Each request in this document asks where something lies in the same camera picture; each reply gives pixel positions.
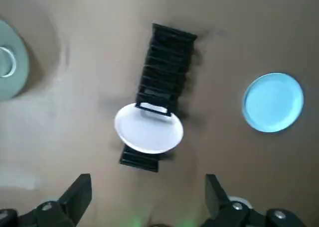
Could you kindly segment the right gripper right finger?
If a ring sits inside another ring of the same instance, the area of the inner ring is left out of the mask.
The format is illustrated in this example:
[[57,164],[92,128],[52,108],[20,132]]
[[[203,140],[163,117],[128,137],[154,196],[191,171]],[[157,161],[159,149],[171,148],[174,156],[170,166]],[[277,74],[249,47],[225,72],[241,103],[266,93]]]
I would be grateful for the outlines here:
[[304,227],[293,212],[269,209],[264,215],[243,201],[231,200],[214,174],[205,176],[205,203],[210,213],[203,227]]

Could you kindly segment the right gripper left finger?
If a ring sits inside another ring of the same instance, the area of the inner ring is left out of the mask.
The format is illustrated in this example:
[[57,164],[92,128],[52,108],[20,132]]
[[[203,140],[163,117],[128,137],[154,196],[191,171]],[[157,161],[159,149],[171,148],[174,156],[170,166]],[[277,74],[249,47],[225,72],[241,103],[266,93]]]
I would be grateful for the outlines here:
[[15,209],[1,209],[1,227],[75,227],[92,201],[91,175],[81,174],[56,201],[47,201],[19,215]]

